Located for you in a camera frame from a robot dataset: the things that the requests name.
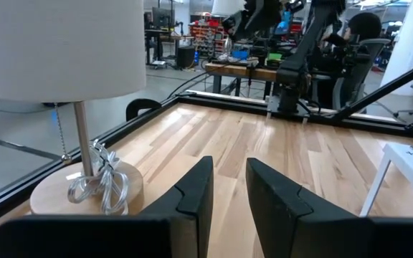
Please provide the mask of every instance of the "table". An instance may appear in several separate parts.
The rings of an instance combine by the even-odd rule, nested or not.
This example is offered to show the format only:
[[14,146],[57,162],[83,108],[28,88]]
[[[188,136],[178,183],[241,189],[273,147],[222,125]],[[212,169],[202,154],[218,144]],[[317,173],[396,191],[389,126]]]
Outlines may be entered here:
[[[248,204],[246,158],[258,158],[358,214],[387,143],[413,145],[413,139],[179,103],[109,148],[142,173],[145,207],[201,157],[213,156],[209,257],[252,258],[263,255]],[[413,216],[413,187],[406,178],[390,173],[383,184],[386,195],[377,199],[374,215]],[[29,204],[22,204],[0,223],[27,212]]]
[[360,216],[369,214],[391,163],[413,184],[413,146],[398,143],[387,144],[384,148],[384,157],[381,160],[379,170],[364,202]]
[[156,55],[156,61],[161,61],[163,56],[163,52],[161,53],[161,34],[170,34],[171,32],[159,29],[145,29],[144,33],[146,38],[146,65],[151,65],[151,54],[149,51],[151,49],[151,45],[149,44],[149,42],[151,41],[151,37],[155,37],[157,41],[157,49],[154,50],[154,54]]
[[[230,85],[229,87],[235,88],[235,96],[239,96],[240,86],[242,83],[242,79],[249,79],[250,73],[252,75],[253,80],[263,80],[265,81],[265,89],[264,89],[264,96],[263,100],[266,96],[270,95],[270,91],[272,89],[272,82],[277,81],[277,71],[276,70],[269,70],[269,69],[255,69],[249,70],[246,67],[238,66],[238,65],[227,65],[224,66],[223,64],[213,64],[209,63],[205,65],[205,70],[209,73],[209,75],[213,75],[213,93],[222,93],[222,76],[230,76],[236,77],[237,81],[235,85]],[[330,77],[326,77],[325,75],[312,75],[312,80],[330,80]]]
[[170,57],[166,57],[166,58],[170,58],[170,59],[174,59],[177,60],[178,57],[178,49],[179,49],[179,41],[180,40],[190,40],[191,41],[191,45],[192,45],[192,40],[195,39],[195,37],[193,36],[180,36],[180,35],[172,35],[172,36],[161,36],[161,39],[172,39],[175,42],[175,55],[174,56],[170,56]]

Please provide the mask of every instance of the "coiled cord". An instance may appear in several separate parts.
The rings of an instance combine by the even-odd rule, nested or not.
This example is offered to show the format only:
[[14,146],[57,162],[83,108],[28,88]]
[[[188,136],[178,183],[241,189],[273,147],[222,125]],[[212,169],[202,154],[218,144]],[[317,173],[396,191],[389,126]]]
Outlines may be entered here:
[[[108,153],[103,145],[98,144],[95,140],[90,144],[91,157],[94,161],[94,167],[99,165],[96,176],[80,176],[76,178],[68,188],[68,201],[73,204],[79,204],[84,200],[103,195],[100,210],[106,215],[115,214],[120,210],[121,215],[128,214],[127,195],[130,188],[127,175],[116,171],[114,168],[120,163],[120,159],[115,157],[115,152]],[[121,186],[119,186],[115,179],[120,178]],[[82,190],[82,193],[76,197],[76,190]],[[114,206],[111,206],[113,194],[119,197]]]

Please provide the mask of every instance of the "white lampshade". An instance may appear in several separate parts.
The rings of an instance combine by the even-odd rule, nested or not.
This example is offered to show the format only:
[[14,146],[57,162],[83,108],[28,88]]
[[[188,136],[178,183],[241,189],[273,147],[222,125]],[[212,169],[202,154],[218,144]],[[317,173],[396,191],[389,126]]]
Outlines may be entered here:
[[0,0],[0,98],[75,102],[146,86],[143,0]]
[[213,15],[229,16],[243,10],[245,0],[214,0]]

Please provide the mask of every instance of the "wooden workbench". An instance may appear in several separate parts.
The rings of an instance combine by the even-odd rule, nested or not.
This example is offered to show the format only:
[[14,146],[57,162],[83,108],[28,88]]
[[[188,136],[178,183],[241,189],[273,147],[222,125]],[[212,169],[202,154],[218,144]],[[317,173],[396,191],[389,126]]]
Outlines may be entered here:
[[[170,36],[163,35],[163,36],[161,36],[161,39],[170,39]],[[173,40],[193,40],[195,38],[193,36],[181,36],[181,35],[173,36],[172,35],[171,39],[173,39]]]
[[[359,214],[388,142],[413,139],[268,120],[176,104],[111,148],[143,174],[145,204],[165,193],[203,156],[214,159],[209,257],[263,257],[248,204],[245,160],[256,157],[314,193]],[[29,211],[28,204],[0,223]],[[413,188],[393,165],[372,216],[413,216]]]
[[[250,77],[250,71],[246,67],[241,67],[237,65],[227,65],[223,64],[206,64],[205,71],[211,75],[221,75],[221,76],[233,76],[239,78]],[[274,82],[277,80],[277,71],[267,70],[267,69],[256,69],[252,73],[252,79],[263,80],[266,82]]]

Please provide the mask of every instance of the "white table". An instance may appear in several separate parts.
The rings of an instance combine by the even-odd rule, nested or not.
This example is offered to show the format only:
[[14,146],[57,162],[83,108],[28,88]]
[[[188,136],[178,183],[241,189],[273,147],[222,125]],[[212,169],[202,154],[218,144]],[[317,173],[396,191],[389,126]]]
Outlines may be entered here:
[[380,163],[379,170],[359,216],[367,216],[371,210],[372,204],[379,192],[381,182],[384,180],[391,162],[393,162],[413,185],[413,146],[398,143],[387,144],[384,148],[384,157]]

